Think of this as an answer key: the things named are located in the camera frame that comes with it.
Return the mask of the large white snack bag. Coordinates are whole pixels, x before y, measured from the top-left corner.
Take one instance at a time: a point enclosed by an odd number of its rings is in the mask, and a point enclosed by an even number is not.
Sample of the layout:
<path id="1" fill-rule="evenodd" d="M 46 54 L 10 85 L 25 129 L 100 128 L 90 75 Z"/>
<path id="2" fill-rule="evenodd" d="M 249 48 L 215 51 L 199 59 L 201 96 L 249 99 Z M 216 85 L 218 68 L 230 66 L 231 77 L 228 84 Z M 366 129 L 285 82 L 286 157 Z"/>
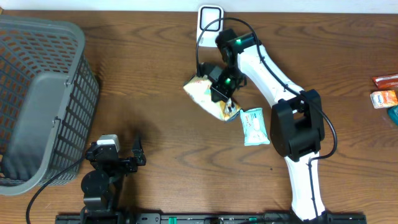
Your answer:
<path id="1" fill-rule="evenodd" d="M 194 75 L 184 84 L 183 89 L 196 104 L 215 118 L 221 121 L 234 119 L 241 111 L 240 105 L 231 98 L 227 102 L 222 100 L 213 102 L 211 100 L 211 84 L 212 82 L 206 75 L 203 77 Z"/>

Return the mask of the teal wet wipes packet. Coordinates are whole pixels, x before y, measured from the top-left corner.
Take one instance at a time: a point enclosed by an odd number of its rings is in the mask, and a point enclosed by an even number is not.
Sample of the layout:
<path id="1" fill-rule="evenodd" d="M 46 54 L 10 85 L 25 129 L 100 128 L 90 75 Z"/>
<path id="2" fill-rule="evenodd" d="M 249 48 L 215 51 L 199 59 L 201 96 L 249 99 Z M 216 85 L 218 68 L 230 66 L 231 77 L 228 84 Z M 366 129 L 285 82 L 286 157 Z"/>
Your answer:
<path id="1" fill-rule="evenodd" d="M 271 143 L 267 135 L 262 108 L 241 110 L 239 114 L 243 126 L 245 146 Z"/>

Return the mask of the red snack packet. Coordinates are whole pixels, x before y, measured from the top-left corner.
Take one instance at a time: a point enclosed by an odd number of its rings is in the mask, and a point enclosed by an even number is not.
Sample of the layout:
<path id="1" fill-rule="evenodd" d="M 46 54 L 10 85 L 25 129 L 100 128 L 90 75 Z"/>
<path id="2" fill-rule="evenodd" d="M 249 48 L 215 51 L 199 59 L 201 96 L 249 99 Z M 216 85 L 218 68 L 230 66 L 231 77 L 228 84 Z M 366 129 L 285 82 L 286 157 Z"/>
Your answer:
<path id="1" fill-rule="evenodd" d="M 372 80 L 378 89 L 397 88 L 398 74 L 372 77 Z"/>

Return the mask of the teal mouthwash bottle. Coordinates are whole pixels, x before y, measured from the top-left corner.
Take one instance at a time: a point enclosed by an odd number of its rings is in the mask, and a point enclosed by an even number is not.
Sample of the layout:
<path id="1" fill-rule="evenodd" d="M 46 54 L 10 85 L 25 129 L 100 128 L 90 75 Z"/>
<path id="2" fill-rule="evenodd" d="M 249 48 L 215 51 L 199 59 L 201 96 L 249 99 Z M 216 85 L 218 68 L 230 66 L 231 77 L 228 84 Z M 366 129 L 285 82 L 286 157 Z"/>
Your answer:
<path id="1" fill-rule="evenodd" d="M 398 125 L 398 106 L 393 106 L 391 108 L 388 109 L 387 111 L 390 119 L 396 124 Z"/>

